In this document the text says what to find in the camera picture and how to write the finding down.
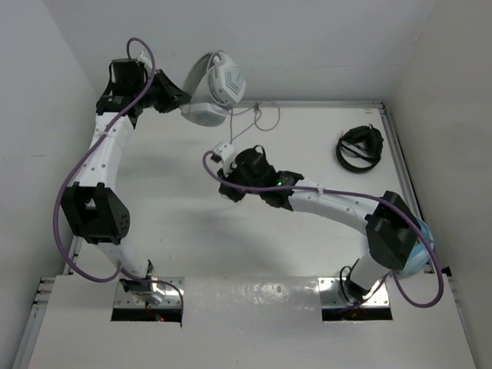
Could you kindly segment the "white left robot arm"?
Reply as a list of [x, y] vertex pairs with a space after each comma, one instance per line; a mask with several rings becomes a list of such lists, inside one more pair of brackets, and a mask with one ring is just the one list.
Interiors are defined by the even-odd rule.
[[148, 260], [124, 240], [131, 215], [116, 194], [118, 167], [145, 109], [166, 114], [191, 97], [162, 70], [152, 71], [138, 58], [115, 59], [108, 71], [108, 85], [96, 104], [90, 148], [70, 174], [60, 205], [75, 236], [93, 244], [121, 271], [146, 278]]

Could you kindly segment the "black wrapped headphones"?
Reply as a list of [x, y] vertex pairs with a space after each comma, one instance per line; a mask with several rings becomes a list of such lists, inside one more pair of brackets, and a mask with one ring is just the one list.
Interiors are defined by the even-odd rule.
[[[374, 169], [381, 161], [384, 139], [373, 125], [358, 126], [342, 133], [335, 146], [335, 158], [345, 170], [363, 174]], [[358, 167], [345, 157], [361, 159], [367, 165]]]

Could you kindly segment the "blue headphones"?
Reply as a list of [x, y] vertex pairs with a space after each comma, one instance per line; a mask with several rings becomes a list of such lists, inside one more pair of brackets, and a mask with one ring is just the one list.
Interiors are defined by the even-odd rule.
[[[431, 231], [428, 225], [417, 218], [417, 222], [420, 225], [421, 232], [424, 235], [425, 239], [430, 243], [430, 247], [434, 249], [434, 237], [431, 234]], [[407, 263], [402, 271], [399, 271], [398, 274], [401, 277], [408, 277], [412, 274], [418, 273], [424, 265], [431, 259], [427, 249], [424, 246], [424, 243], [418, 239], [412, 249], [409, 258], [407, 259]]]

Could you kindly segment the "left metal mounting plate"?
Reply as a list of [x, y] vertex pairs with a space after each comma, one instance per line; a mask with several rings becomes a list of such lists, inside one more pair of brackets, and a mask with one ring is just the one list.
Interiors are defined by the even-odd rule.
[[169, 279], [164, 282], [141, 283], [129, 279], [120, 279], [115, 292], [115, 308], [143, 308], [146, 304], [152, 308], [181, 308], [180, 295], [184, 295], [181, 282], [174, 286]]

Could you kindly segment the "metal mounting plate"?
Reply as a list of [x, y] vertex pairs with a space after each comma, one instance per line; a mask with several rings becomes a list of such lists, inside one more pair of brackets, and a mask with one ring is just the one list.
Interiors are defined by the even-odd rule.
[[115, 308], [143, 308], [146, 304], [152, 308], [181, 308], [180, 295], [184, 295], [181, 282], [174, 286], [169, 279], [164, 282], [141, 283], [129, 279], [120, 279], [115, 292]]
[[390, 298], [384, 282], [378, 281], [363, 296], [362, 301], [351, 297], [347, 292], [343, 293], [340, 287], [339, 277], [319, 277], [317, 279], [317, 290], [320, 295], [323, 309], [350, 308], [355, 304], [363, 308], [389, 308]]

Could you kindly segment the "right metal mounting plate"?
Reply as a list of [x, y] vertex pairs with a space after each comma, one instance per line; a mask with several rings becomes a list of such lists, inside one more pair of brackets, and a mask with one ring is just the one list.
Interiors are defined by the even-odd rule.
[[390, 298], [384, 282], [378, 281], [363, 296], [362, 301], [351, 297], [347, 292], [343, 293], [340, 287], [339, 277], [319, 277], [317, 279], [317, 290], [320, 295], [323, 309], [350, 308], [355, 304], [363, 308], [389, 308]]

